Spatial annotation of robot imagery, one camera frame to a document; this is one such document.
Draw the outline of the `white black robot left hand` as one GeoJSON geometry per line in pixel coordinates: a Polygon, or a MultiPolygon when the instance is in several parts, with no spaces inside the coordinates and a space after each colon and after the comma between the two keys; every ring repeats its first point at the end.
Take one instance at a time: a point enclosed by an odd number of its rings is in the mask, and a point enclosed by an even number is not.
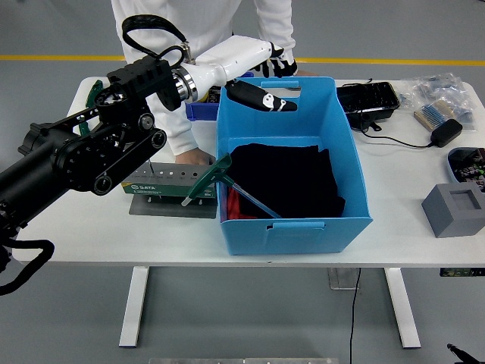
{"type": "Polygon", "coordinates": [[[226,89],[228,99],[258,111],[296,111],[296,103],[237,80],[245,72],[282,53],[283,49],[271,42],[231,36],[198,56],[194,64],[185,63],[181,67],[180,70],[186,72],[184,99],[199,101],[211,87],[220,86],[226,89]]]}

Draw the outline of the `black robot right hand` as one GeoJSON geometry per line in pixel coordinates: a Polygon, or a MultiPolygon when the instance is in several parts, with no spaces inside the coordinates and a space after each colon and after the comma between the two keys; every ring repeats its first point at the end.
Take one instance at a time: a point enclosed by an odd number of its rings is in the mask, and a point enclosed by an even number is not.
{"type": "Polygon", "coordinates": [[[446,347],[454,354],[456,355],[461,363],[465,364],[481,364],[481,361],[474,358],[471,354],[465,352],[462,349],[459,349],[456,345],[453,344],[447,344],[446,347]]]}

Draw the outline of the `person's left hand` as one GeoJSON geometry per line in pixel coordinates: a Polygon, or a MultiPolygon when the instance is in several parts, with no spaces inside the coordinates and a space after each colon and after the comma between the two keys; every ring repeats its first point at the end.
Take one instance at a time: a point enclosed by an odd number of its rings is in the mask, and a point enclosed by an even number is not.
{"type": "Polygon", "coordinates": [[[282,77],[281,81],[286,85],[286,89],[290,91],[296,91],[300,90],[296,82],[297,77],[319,77],[319,74],[298,69],[294,75],[282,77]]]}

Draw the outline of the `person's right hand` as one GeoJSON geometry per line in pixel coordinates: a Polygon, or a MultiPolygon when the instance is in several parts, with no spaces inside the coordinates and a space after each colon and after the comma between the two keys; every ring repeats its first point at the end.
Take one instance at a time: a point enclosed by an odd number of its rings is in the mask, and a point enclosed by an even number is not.
{"type": "Polygon", "coordinates": [[[200,148],[194,148],[175,156],[175,162],[187,165],[212,165],[215,162],[213,155],[202,151],[200,148]]]}

